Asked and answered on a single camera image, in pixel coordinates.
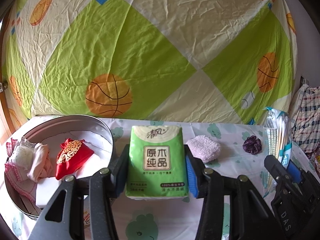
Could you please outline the brown wooden door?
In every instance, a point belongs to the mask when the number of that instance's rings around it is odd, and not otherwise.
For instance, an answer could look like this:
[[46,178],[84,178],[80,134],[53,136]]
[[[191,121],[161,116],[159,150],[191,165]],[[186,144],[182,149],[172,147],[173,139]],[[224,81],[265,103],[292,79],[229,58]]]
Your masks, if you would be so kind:
[[[2,48],[3,48],[3,39],[4,34],[6,30],[6,26],[9,23],[8,17],[9,12],[7,11],[4,14],[4,17],[1,21],[1,60],[2,60]],[[1,81],[6,81],[3,78],[3,69],[2,69],[3,63],[1,63]],[[14,133],[16,129],[13,126],[12,119],[10,117],[10,112],[7,104],[7,100],[5,97],[5,91],[1,93],[1,145],[5,143],[5,141]]]

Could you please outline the green tissue pack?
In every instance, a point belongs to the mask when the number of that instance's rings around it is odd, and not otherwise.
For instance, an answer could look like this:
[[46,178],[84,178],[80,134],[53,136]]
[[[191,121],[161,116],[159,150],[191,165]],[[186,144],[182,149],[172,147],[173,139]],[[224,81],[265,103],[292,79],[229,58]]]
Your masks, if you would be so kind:
[[188,196],[180,126],[132,126],[125,194],[135,200]]

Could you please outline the round cookie tin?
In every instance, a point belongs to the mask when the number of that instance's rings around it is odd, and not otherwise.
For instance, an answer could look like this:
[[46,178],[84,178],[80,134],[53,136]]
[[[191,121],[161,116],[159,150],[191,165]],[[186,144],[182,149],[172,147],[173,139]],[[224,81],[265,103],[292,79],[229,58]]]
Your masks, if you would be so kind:
[[[55,177],[56,158],[61,151],[60,145],[66,139],[84,140],[94,151],[93,157],[75,171],[76,178],[93,175],[99,168],[107,167],[116,151],[111,130],[102,120],[86,115],[60,116],[43,122],[30,129],[24,136],[30,142],[42,143],[49,147],[49,157],[53,166],[50,177]],[[38,208],[26,197],[20,195],[5,176],[8,194],[16,207],[27,217],[37,220],[42,209]]]

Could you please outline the pale pink soft cloth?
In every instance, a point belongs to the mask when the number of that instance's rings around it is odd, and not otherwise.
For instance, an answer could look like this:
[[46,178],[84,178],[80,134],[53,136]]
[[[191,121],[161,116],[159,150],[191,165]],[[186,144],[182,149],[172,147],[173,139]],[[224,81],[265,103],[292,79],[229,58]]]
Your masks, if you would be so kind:
[[48,145],[36,144],[33,163],[27,173],[27,177],[37,183],[40,179],[50,177],[52,170],[53,166],[49,157]]

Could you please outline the pink crochet-edged cloth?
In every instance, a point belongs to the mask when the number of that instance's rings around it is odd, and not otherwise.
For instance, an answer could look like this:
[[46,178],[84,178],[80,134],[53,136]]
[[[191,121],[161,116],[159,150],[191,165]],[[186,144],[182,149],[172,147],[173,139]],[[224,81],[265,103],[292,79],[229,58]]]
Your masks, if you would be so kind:
[[6,150],[8,159],[5,162],[5,176],[8,179],[10,185],[22,196],[29,199],[32,203],[35,203],[36,197],[36,183],[31,181],[27,177],[29,170],[16,167],[9,163],[9,158],[11,157],[16,143],[20,139],[10,139],[6,143]]

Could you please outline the white sponge block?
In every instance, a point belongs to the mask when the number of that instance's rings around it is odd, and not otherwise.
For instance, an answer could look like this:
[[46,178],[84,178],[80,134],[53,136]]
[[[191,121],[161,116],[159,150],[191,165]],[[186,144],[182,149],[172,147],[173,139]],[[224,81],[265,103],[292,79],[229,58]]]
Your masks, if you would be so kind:
[[61,180],[57,180],[55,177],[40,179],[36,188],[36,206],[43,209],[48,204],[60,184]]

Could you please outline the clear plastic item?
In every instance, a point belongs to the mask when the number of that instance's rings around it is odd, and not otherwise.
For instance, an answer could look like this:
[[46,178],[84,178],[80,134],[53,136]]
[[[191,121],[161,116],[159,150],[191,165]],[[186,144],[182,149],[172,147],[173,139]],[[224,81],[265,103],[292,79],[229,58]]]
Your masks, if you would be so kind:
[[22,137],[15,145],[14,151],[9,158],[9,163],[19,168],[29,170],[33,163],[35,143]]

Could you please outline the plaid checked cloth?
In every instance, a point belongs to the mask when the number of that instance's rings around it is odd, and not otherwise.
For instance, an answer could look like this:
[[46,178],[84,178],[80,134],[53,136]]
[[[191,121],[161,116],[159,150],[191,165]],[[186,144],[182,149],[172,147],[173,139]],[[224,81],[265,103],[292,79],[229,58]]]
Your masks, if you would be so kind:
[[303,84],[290,105],[292,140],[311,153],[319,147],[319,87]]

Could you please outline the brass door knob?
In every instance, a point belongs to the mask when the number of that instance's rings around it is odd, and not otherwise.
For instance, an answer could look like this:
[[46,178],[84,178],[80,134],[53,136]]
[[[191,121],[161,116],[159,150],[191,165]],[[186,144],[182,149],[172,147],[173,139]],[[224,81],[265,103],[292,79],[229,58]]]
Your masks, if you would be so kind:
[[8,82],[1,81],[0,82],[0,93],[3,93],[7,88],[8,88]]

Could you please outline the cotton swab pack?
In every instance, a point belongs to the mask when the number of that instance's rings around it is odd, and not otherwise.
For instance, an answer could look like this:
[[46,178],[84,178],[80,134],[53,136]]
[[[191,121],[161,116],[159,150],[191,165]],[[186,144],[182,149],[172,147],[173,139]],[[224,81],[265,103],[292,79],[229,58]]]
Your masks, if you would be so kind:
[[287,169],[292,153],[289,114],[273,107],[266,107],[266,110],[263,124],[266,154],[274,156]]

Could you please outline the red gold drawstring pouch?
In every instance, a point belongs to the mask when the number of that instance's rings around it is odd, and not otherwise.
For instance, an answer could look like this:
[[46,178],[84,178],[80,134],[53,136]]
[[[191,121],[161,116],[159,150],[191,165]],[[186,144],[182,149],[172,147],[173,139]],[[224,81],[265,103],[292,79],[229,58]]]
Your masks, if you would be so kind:
[[68,138],[60,147],[61,151],[56,158],[55,178],[57,180],[77,171],[94,154],[84,140]]

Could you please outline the fluffy pink cloth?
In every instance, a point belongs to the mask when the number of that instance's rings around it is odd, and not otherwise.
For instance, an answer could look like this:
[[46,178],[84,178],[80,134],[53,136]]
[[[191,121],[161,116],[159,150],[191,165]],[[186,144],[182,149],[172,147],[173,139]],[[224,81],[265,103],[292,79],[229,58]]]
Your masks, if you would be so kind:
[[206,135],[198,135],[188,140],[187,145],[192,155],[201,159],[205,164],[214,161],[220,156],[221,145]]

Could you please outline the green cream basketball sheet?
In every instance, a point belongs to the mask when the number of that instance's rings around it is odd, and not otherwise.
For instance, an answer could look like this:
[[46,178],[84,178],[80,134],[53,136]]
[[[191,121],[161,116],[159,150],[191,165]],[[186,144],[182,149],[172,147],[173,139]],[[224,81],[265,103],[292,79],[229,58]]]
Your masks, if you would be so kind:
[[291,102],[285,0],[14,0],[3,30],[15,128],[58,114],[252,125]]

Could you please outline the dark purple scrunchie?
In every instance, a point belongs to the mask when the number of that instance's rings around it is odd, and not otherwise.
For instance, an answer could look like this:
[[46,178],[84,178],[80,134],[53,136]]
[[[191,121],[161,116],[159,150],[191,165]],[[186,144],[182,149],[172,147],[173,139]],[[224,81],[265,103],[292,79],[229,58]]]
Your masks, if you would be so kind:
[[242,148],[245,152],[251,155],[256,155],[262,151],[261,140],[255,135],[252,135],[244,141]]

